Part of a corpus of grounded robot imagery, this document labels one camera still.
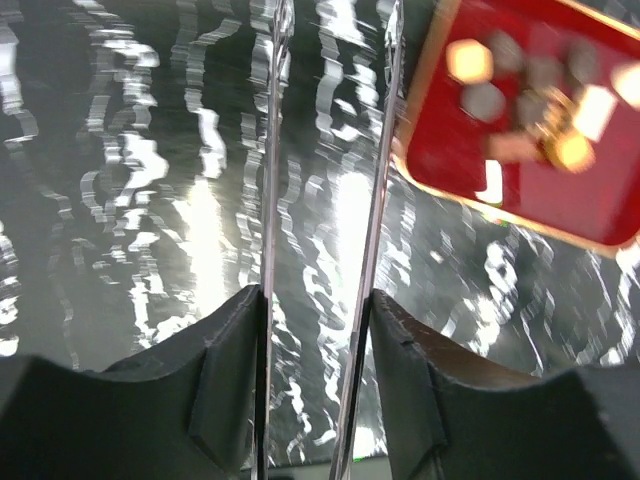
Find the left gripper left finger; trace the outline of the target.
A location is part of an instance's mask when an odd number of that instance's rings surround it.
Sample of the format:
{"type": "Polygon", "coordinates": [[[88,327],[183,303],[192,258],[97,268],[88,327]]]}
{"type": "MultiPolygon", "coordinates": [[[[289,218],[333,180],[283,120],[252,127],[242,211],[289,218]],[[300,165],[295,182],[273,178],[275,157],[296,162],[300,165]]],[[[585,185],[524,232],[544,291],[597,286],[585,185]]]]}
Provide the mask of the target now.
{"type": "Polygon", "coordinates": [[[5,479],[234,479],[249,454],[259,290],[107,370],[1,362],[5,479]]]}

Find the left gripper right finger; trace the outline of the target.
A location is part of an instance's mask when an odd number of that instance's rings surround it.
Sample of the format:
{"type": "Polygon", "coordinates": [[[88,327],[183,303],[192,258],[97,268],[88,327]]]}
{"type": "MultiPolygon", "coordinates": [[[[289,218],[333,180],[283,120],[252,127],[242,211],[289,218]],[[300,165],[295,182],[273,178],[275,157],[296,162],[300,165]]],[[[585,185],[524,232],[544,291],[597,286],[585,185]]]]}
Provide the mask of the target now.
{"type": "Polygon", "coordinates": [[[540,379],[479,356],[382,291],[370,320],[396,479],[635,479],[639,369],[540,379]]]}

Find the dark chocolate piece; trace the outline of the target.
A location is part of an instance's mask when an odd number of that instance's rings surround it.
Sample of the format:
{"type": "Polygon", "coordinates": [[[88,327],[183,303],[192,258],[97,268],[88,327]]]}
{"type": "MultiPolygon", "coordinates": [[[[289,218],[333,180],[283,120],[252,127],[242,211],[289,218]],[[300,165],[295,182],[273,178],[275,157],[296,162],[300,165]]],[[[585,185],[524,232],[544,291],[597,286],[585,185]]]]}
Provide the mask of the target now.
{"type": "Polygon", "coordinates": [[[460,97],[460,108],[470,117],[485,123],[497,120],[505,105],[505,95],[492,83],[465,86],[460,97]]]}

